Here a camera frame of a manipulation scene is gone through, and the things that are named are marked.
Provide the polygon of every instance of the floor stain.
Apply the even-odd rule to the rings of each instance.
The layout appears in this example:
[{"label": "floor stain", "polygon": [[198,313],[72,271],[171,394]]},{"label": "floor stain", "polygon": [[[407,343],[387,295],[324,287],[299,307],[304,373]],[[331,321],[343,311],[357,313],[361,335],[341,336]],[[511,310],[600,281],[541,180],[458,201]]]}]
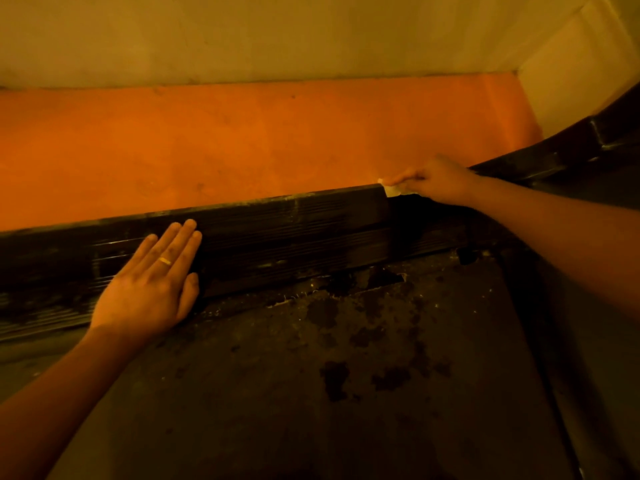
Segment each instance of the floor stain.
[{"label": "floor stain", "polygon": [[333,298],[324,298],[309,303],[307,320],[320,328],[333,328],[338,316],[338,302]]},{"label": "floor stain", "polygon": [[448,360],[436,362],[433,366],[433,370],[446,378],[451,377],[451,362]]},{"label": "floor stain", "polygon": [[385,291],[382,289],[362,293],[362,306],[369,323],[375,323],[376,319],[382,315],[382,305],[380,305],[379,300],[384,294]]},{"label": "floor stain", "polygon": [[370,342],[377,342],[387,336],[387,330],[383,326],[375,328],[361,328],[349,339],[354,347],[368,347]]},{"label": "floor stain", "polygon": [[376,391],[393,391],[411,379],[409,369],[406,367],[392,367],[385,371],[385,375],[380,377],[374,374],[371,383],[376,387]]},{"label": "floor stain", "polygon": [[431,360],[427,355],[427,346],[421,340],[416,340],[413,346],[415,347],[415,352],[411,362],[409,362],[409,367],[420,372],[420,375],[424,378],[430,377],[431,370],[429,367],[431,365]]},{"label": "floor stain", "polygon": [[331,333],[321,333],[320,334],[320,346],[324,349],[332,349],[338,345],[335,337],[331,335]]},{"label": "floor stain", "polygon": [[342,386],[349,377],[349,368],[346,362],[329,361],[320,369],[320,375],[324,377],[324,390],[329,401],[335,403],[347,398]]}]

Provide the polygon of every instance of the wrist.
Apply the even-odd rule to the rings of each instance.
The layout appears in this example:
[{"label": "wrist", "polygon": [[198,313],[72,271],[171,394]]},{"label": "wrist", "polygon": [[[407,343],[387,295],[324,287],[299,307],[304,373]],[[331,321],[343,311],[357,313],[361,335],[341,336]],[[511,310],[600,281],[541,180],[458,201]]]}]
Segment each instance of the wrist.
[{"label": "wrist", "polygon": [[476,175],[475,173],[469,179],[466,192],[463,197],[463,202],[460,205],[464,207],[470,207],[471,209],[476,209],[479,205],[482,193],[483,186],[485,185],[485,180],[487,177],[481,177],[480,175]]},{"label": "wrist", "polygon": [[147,341],[132,339],[108,325],[100,325],[89,327],[80,343],[112,351],[130,360],[144,348]]}]

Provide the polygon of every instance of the left hand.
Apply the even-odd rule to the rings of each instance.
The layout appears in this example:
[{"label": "left hand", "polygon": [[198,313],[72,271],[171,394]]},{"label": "left hand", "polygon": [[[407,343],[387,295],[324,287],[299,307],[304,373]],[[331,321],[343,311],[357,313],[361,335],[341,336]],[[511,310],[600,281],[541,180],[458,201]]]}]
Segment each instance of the left hand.
[{"label": "left hand", "polygon": [[193,219],[174,222],[160,240],[147,236],[102,293],[88,333],[140,348],[183,320],[199,293],[198,275],[188,272],[201,241]]}]

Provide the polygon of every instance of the orange painted wall section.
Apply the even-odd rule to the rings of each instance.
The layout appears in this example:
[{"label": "orange painted wall section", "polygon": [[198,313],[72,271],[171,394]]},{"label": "orange painted wall section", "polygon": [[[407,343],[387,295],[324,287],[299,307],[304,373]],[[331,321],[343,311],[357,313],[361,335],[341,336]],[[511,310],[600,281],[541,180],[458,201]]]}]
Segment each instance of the orange painted wall section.
[{"label": "orange painted wall section", "polygon": [[370,184],[541,139],[511,73],[0,92],[0,230]]}]

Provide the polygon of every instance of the stained floor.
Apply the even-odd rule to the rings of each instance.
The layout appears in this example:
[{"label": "stained floor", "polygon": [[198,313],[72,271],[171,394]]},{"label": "stained floor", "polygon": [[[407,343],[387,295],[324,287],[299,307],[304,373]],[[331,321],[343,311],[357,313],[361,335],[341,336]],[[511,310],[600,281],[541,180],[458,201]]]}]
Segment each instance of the stained floor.
[{"label": "stained floor", "polygon": [[[150,346],[51,478],[572,478],[491,257],[315,283],[228,317],[210,303]],[[0,399],[78,336],[0,347]]]}]

